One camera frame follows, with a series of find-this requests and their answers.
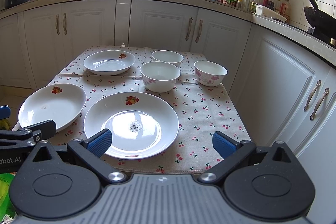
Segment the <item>black wok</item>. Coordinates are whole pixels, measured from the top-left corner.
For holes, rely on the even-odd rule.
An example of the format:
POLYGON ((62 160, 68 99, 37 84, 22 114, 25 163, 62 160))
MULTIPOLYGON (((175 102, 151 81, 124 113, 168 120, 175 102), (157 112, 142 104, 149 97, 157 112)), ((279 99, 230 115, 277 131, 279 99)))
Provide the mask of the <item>black wok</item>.
POLYGON ((315 0, 309 2, 312 6, 303 8, 306 20, 311 26, 307 32, 331 45, 331 40, 335 39, 335 18, 320 10, 315 0))

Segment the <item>clear oil bottle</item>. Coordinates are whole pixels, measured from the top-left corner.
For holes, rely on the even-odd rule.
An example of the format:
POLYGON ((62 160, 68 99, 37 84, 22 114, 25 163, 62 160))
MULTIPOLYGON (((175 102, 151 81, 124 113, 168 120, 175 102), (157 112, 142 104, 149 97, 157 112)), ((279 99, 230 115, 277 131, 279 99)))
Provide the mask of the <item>clear oil bottle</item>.
POLYGON ((250 6, 251 6, 251 0, 241 0, 242 4, 241 4, 241 8, 244 11, 250 11, 250 6))

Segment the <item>white rectangular container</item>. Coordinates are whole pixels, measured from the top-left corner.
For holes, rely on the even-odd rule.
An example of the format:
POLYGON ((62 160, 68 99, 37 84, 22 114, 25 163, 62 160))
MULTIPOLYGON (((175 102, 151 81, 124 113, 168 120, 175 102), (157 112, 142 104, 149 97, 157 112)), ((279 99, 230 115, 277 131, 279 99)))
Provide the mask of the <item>white rectangular container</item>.
POLYGON ((280 15, 279 13, 263 6, 263 5, 257 5, 256 6, 256 11, 255 11, 256 15, 260 15, 266 18, 273 18, 276 20, 279 20, 281 22, 286 23, 287 19, 285 17, 283 17, 282 15, 280 15))

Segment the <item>green box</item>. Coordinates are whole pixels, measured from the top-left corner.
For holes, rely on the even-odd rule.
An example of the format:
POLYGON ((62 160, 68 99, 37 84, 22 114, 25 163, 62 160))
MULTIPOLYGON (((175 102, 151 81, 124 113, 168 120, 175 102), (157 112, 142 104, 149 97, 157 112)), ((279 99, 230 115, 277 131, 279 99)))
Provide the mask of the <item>green box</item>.
POLYGON ((9 198, 9 187, 14 179, 13 173, 3 173, 0 178, 0 217, 1 222, 8 222, 15 217, 15 209, 9 198))

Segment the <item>cherry print tablecloth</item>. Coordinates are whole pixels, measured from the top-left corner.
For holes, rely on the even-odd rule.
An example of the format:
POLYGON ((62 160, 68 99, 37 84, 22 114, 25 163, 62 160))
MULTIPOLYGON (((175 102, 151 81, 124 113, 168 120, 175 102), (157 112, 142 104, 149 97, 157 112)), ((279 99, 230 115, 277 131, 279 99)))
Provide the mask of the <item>cherry print tablecloth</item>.
POLYGON ((67 128, 56 131, 53 145, 67 144, 75 138, 88 139, 84 132, 84 118, 97 101, 112 94, 141 92, 166 101, 176 112, 179 132, 175 141, 165 151, 145 159, 126 160, 108 156, 102 159, 122 172, 134 173, 202 173, 222 161, 213 148, 213 135, 220 131, 235 141, 249 138, 246 129, 223 85, 207 87, 198 83, 194 63, 203 55, 184 53, 179 67, 181 72, 175 86, 165 93, 155 93, 143 84, 140 67, 154 61, 150 48, 94 47, 83 52, 57 75, 49 85, 74 84, 87 96, 78 118, 67 128), (101 76, 84 67, 84 60, 93 53, 121 50, 134 55, 135 64, 126 72, 114 76, 101 76))

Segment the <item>white bowl pink flowers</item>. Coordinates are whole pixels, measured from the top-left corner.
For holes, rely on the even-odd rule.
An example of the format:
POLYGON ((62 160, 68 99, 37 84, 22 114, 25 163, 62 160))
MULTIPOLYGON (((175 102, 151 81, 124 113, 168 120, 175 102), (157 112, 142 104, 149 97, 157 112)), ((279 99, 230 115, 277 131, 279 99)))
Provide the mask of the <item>white bowl pink flowers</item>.
POLYGON ((194 70, 198 83, 208 87, 220 85, 228 73, 223 66, 206 60, 196 61, 194 70))
POLYGON ((145 87, 155 93, 169 92, 181 75, 175 65, 162 61, 144 63, 140 67, 140 72, 145 87))

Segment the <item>white plate with stain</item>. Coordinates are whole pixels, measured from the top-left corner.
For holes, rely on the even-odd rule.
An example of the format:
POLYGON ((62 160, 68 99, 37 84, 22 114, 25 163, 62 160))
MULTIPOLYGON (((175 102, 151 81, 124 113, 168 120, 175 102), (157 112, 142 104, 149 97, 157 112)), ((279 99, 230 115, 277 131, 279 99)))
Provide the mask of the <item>white plate with stain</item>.
POLYGON ((126 160, 145 159, 172 145, 178 136, 179 120, 163 99, 147 93, 124 92, 97 101, 86 113, 86 137, 103 129, 112 133, 112 144, 106 155, 126 160))

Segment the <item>white plate fruit decal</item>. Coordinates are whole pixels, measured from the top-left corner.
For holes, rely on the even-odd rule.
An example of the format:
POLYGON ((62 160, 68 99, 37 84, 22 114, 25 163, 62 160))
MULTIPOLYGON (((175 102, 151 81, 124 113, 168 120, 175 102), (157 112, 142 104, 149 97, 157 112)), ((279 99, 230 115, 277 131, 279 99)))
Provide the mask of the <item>white plate fruit decal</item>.
POLYGON ((101 76, 114 76, 126 72, 135 64, 133 54, 121 50, 107 50, 91 54, 84 60, 84 67, 101 76))
POLYGON ((74 84, 45 86, 23 102, 18 112, 18 122, 22 128, 52 120, 56 131, 67 128, 74 122, 86 103, 85 91, 74 84))

